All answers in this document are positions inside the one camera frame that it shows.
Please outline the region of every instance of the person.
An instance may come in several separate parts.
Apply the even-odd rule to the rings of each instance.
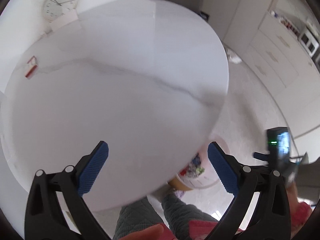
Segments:
[[[113,240],[203,240],[218,221],[196,206],[186,204],[181,191],[170,190],[162,199],[166,227],[147,197],[122,207]],[[291,238],[302,228],[312,213],[306,203],[297,200],[297,187],[287,188],[291,214]]]

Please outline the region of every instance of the clock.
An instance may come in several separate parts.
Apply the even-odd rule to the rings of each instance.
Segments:
[[[52,22],[59,16],[76,8],[78,0],[45,0],[42,8],[43,17]]]

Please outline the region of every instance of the pants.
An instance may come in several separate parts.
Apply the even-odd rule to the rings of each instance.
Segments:
[[[217,222],[212,216],[197,209],[194,205],[185,204],[173,194],[167,195],[161,205],[170,230],[179,240],[190,240],[190,220]],[[122,207],[113,240],[119,240],[132,232],[141,231],[159,223],[163,223],[163,220],[145,197]]]

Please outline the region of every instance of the drawer handle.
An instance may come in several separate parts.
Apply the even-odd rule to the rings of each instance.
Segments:
[[[260,73],[261,73],[262,75],[267,76],[267,74],[261,69],[260,66],[258,66],[258,65],[255,65],[255,66],[256,66],[256,68],[260,71]]]
[[[275,56],[272,55],[271,51],[266,51],[266,53],[271,57],[271,59],[276,62],[279,63],[279,61],[275,58]]]
[[[282,38],[281,36],[277,36],[278,39],[283,43],[284,46],[290,49],[290,45]]]

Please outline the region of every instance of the round white table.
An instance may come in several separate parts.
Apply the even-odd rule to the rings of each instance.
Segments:
[[[29,190],[38,169],[60,172],[103,140],[109,157],[84,200],[92,211],[121,206],[189,162],[227,90],[223,46],[201,17],[163,0],[111,2],[21,57],[1,105],[5,157]]]

